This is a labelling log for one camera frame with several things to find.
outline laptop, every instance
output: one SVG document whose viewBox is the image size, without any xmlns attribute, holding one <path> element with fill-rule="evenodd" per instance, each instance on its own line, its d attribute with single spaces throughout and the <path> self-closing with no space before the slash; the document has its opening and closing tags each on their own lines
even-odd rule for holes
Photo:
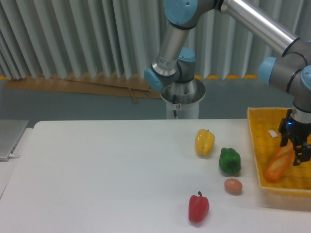
<svg viewBox="0 0 311 233">
<path fill-rule="evenodd" d="M 0 161 L 8 161 L 23 136 L 27 120 L 0 120 Z"/>
</svg>

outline brown egg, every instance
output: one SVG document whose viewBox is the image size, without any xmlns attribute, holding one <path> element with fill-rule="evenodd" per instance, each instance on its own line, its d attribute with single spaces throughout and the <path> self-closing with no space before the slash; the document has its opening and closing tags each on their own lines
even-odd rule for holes
<svg viewBox="0 0 311 233">
<path fill-rule="evenodd" d="M 240 194 L 242 192 L 242 188 L 242 183 L 237 179 L 230 178 L 225 181 L 225 189 L 231 194 Z"/>
</svg>

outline floor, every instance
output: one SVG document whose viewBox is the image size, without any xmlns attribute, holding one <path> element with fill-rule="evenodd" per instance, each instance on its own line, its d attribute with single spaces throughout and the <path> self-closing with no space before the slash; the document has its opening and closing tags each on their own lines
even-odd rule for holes
<svg viewBox="0 0 311 233">
<path fill-rule="evenodd" d="M 161 99 L 43 92 L 4 88 L 0 80 L 0 119 L 43 120 L 165 119 Z M 291 107 L 293 97 L 257 79 L 203 80 L 206 96 L 200 119 L 247 118 L 248 107 Z"/>
</svg>

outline red bell pepper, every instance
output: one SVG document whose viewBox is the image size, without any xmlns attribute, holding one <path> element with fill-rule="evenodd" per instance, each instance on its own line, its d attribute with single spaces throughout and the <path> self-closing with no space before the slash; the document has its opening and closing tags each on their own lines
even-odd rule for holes
<svg viewBox="0 0 311 233">
<path fill-rule="evenodd" d="M 209 209 L 209 202 L 206 197 L 193 195 L 189 200 L 189 220 L 191 222 L 201 222 Z"/>
</svg>

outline yellow bell pepper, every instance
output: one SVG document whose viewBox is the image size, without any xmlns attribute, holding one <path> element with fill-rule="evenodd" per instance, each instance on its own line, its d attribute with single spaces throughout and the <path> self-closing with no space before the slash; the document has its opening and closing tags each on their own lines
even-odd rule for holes
<svg viewBox="0 0 311 233">
<path fill-rule="evenodd" d="M 195 138 L 195 150 L 200 156 L 208 156 L 213 149 L 215 136 L 208 130 L 199 130 Z"/>
</svg>

